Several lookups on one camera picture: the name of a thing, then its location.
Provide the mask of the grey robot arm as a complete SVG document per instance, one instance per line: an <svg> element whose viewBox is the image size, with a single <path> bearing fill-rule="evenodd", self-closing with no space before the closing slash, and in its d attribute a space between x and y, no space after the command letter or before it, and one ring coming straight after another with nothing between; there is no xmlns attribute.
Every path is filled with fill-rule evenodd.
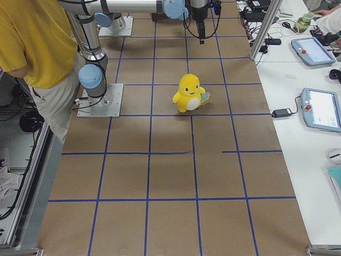
<svg viewBox="0 0 341 256"><path fill-rule="evenodd" d="M79 73L79 81L84 87L87 97L81 98L80 103L86 103L77 109L88 111L101 109L112 104L111 87L107 83L106 68L107 54L102 50L97 25L121 31L125 28L122 11L129 9L122 1L59 1L68 12L72 32L77 42L82 45L85 59Z"/></svg>
<svg viewBox="0 0 341 256"><path fill-rule="evenodd" d="M185 20L185 14L196 21L200 44L206 39L205 19L212 1L59 1L68 12L93 16L96 13L164 13L171 19Z"/></svg>

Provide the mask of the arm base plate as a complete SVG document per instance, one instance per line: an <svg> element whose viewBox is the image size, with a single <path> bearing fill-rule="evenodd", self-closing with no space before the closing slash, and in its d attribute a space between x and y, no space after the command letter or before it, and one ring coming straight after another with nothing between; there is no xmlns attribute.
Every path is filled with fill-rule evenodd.
<svg viewBox="0 0 341 256"><path fill-rule="evenodd" d="M97 99L88 96L85 89L82 91L82 98L77 106L77 117L79 118L102 118L119 117L124 85L108 84L104 96Z"/></svg>
<svg viewBox="0 0 341 256"><path fill-rule="evenodd" d="M134 18L131 16L111 19L110 17L98 18L100 37L130 37L132 34Z"/></svg>

